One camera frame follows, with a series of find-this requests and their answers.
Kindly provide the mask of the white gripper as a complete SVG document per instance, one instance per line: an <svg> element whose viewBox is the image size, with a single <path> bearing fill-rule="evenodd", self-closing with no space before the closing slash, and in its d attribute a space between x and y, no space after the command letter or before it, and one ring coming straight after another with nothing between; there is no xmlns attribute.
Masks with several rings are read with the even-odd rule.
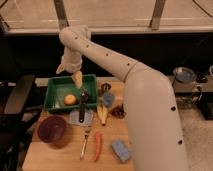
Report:
<svg viewBox="0 0 213 171"><path fill-rule="evenodd" d="M81 66L82 55L78 51L71 50L65 47L64 54L61 58L61 64L56 69L56 74L60 74L63 71L74 73L71 78L74 81L76 87L80 89L82 87L82 72L79 71L81 69Z"/></svg>

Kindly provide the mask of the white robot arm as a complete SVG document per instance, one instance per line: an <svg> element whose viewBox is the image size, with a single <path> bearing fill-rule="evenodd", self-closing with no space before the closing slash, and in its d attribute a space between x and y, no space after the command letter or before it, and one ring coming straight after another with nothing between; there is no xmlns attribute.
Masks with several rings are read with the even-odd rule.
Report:
<svg viewBox="0 0 213 171"><path fill-rule="evenodd" d="M142 62L92 42L86 27L59 32L64 55L78 52L124 82L123 105L135 171L188 171L170 80Z"/></svg>

